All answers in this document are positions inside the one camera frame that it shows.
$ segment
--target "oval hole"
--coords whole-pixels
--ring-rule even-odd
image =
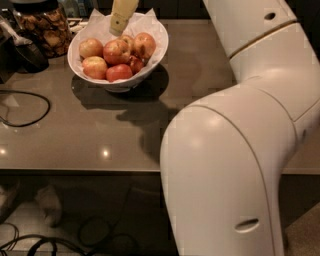
[[[259,219],[251,219],[245,220],[238,225],[236,225],[235,229],[239,233],[249,232],[259,226]]]
[[[274,12],[268,13],[266,16],[264,16],[265,20],[273,20],[276,17],[276,14]]]

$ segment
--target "shoe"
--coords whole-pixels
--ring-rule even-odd
[[[62,205],[55,188],[48,185],[39,189],[34,199],[44,212],[45,223],[50,227],[57,226],[62,217]]]
[[[8,217],[8,213],[12,211],[14,199],[17,197],[20,189],[20,181],[18,180],[13,186],[4,188],[0,186],[0,220],[4,221]]]

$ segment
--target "black cable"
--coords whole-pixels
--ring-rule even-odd
[[[13,123],[9,122],[8,120],[4,119],[2,116],[0,116],[0,122],[4,123],[5,125],[11,126],[11,127],[29,126],[29,125],[32,125],[32,124],[40,121],[42,118],[44,118],[49,113],[50,108],[51,108],[51,103],[46,97],[44,97],[44,96],[42,96],[40,94],[37,94],[37,93],[33,93],[33,92],[25,92],[25,91],[17,91],[17,90],[0,90],[0,94],[12,94],[12,93],[26,94],[26,95],[31,95],[31,96],[34,96],[34,97],[38,97],[38,98],[44,100],[47,103],[48,107],[47,107],[46,111],[44,112],[44,114],[42,116],[40,116],[36,120],[33,120],[31,122],[28,122],[28,123],[24,123],[24,124],[13,124]]]

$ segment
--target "bowl of apples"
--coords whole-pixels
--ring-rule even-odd
[[[73,38],[68,63],[80,78],[111,92],[126,92],[146,79],[163,59],[168,33],[153,10],[134,13],[122,35],[109,32],[111,16],[94,10]]]

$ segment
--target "jar lid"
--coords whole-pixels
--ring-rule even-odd
[[[18,12],[48,12],[58,8],[57,0],[10,0]]]

